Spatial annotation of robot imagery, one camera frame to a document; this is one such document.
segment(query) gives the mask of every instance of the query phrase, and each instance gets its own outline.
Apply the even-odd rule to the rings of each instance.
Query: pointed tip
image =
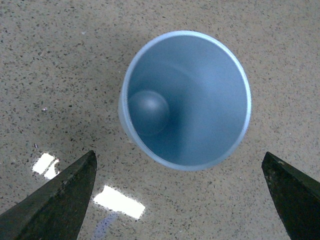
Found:
[[[290,238],[320,239],[320,183],[270,152],[265,154],[262,170]]]
[[[97,158],[91,150],[0,215],[0,239],[76,240],[96,171]]]

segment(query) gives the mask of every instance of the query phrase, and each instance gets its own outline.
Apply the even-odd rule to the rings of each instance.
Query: blue cup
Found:
[[[212,167],[239,145],[249,126],[251,93],[245,71],[218,40],[173,31],[133,58],[118,113],[128,137],[176,170]]]

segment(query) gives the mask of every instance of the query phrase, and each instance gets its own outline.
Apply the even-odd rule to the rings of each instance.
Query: dark object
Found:
[[[96,171],[96,155],[89,151],[0,215],[0,240],[76,240]]]
[[[320,240],[320,183],[270,152],[262,170],[290,238]]]

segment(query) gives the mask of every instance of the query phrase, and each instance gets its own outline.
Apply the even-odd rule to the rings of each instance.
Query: terrazzo floor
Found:
[[[175,30],[221,41],[250,83],[249,129],[207,170],[153,161],[118,118],[130,61]],[[261,169],[265,153],[320,181],[319,1],[2,0],[0,56],[0,214],[94,150],[79,240],[289,240]],[[54,165],[39,170],[39,159]],[[97,203],[103,190],[134,200],[138,213]],[[109,226],[97,234],[97,225]]]

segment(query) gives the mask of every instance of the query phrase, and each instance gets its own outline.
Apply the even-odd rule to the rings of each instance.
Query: speckled floor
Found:
[[[94,150],[79,240],[113,213],[94,201],[104,186],[145,209],[139,219],[118,212],[101,239],[289,240],[261,163],[270,151],[320,181],[319,1],[3,0],[0,28],[0,213],[48,181],[34,171],[43,153],[59,159],[57,173]],[[118,118],[133,56],[174,30],[224,43],[251,87],[245,138],[203,171],[154,162]]]

